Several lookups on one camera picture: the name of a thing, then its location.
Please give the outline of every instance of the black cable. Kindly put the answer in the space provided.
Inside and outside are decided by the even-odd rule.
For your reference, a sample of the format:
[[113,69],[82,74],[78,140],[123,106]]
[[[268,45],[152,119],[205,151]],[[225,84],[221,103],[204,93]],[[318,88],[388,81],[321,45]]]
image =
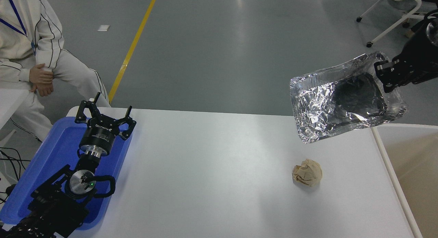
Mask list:
[[12,168],[14,168],[15,177],[17,178],[17,180],[20,180],[20,177],[18,177],[18,174],[17,174],[17,169],[15,168],[15,165],[14,165],[14,163],[12,162],[11,157],[9,157],[8,155],[6,155],[2,150],[0,150],[0,153],[1,153],[3,156],[7,157],[8,160],[9,160],[9,162],[11,162],[11,164],[12,164]]
[[9,197],[9,196],[6,196],[6,198],[4,198],[4,199],[0,198],[0,200],[2,201],[2,202],[0,203],[0,205],[3,204],[3,203],[5,203],[6,200],[8,199],[8,197]]
[[14,151],[17,153],[18,158],[20,159],[20,162],[22,163],[23,168],[26,170],[26,167],[23,165],[23,159],[22,159],[22,156],[20,155],[20,152],[17,151],[17,149],[9,148],[9,147],[0,147],[0,149],[14,150]]
[[18,159],[14,158],[14,157],[11,157],[11,156],[8,156],[8,155],[7,155],[5,152],[3,152],[2,150],[0,150],[0,152],[1,152],[4,156],[8,157],[8,159],[11,161],[11,164],[12,164],[13,167],[14,167],[14,164],[12,163],[12,160],[17,161],[17,163],[18,163],[18,169],[19,169],[19,173],[18,173],[18,178],[17,178],[17,180],[20,180],[20,177],[22,176],[22,166],[20,165],[20,162],[18,161]]

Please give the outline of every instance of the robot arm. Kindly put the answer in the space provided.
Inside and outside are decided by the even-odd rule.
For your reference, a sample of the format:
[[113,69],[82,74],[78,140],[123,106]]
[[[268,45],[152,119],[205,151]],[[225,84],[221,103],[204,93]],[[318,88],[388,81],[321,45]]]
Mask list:
[[[129,107],[124,118],[114,119],[99,112],[94,101],[82,101],[76,115],[76,123],[86,123],[85,131],[79,148],[84,152],[79,156],[76,167],[71,170],[66,165],[47,179],[31,197],[28,206],[31,213],[9,231],[0,227],[0,238],[55,238],[54,233],[68,237],[81,226],[89,214],[86,205],[93,198],[111,196],[116,188],[116,180],[111,175],[96,176],[96,168],[101,157],[110,153],[116,136],[123,140],[130,137],[136,121],[130,116]],[[87,120],[83,111],[88,108],[92,117]],[[127,123],[128,129],[120,132],[119,126]],[[98,194],[95,184],[97,181],[109,181],[110,190]]]
[[419,84],[438,77],[438,18],[424,17],[423,26],[405,44],[391,62],[374,64],[377,77],[386,93],[409,83]]

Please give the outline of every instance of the white table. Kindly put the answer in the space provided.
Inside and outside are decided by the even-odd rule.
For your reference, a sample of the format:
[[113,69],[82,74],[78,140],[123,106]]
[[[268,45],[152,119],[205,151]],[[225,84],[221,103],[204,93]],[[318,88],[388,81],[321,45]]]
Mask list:
[[[413,237],[371,129],[305,145],[291,116],[131,116],[137,126],[106,215],[72,238]],[[306,158],[321,164],[317,186],[292,180]]]
[[[5,82],[0,82],[0,129],[6,124],[29,94],[28,90],[7,88],[5,84]],[[9,133],[3,140],[0,140],[0,146],[4,146],[14,132],[15,130]]]

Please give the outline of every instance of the foil-lined container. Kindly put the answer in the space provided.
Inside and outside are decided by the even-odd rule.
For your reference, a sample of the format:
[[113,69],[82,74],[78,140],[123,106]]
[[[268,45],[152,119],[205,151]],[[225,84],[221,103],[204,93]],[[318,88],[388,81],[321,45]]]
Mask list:
[[313,143],[342,133],[394,121],[406,112],[398,88],[383,91],[374,63],[381,52],[291,79],[290,91],[298,135]]

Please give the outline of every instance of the blue lanyard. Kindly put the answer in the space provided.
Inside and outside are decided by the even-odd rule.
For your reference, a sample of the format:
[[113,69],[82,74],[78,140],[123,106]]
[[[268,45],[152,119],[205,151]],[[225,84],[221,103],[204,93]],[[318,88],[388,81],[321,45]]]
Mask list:
[[[20,26],[22,26],[23,32],[21,32],[20,29],[18,29],[18,28],[15,27],[15,26],[12,26],[11,24],[9,24],[8,22],[6,22],[6,21],[5,21],[4,19],[2,19],[2,18],[0,18],[0,22],[3,23],[3,24],[5,24],[6,26],[8,26],[10,29],[12,29],[12,30],[18,32],[19,34],[22,34],[22,35],[24,35],[24,36],[27,37],[26,28],[25,28],[25,26],[23,25],[23,21],[22,21],[22,19],[21,19],[21,17],[20,17],[20,14],[19,14],[18,11],[17,11],[17,8],[15,7],[14,1],[9,0],[9,3],[11,4],[12,9],[14,10],[15,15],[17,16],[18,21],[20,22]],[[31,41],[31,46],[32,46],[33,54],[36,54],[35,44],[33,43],[33,41]]]

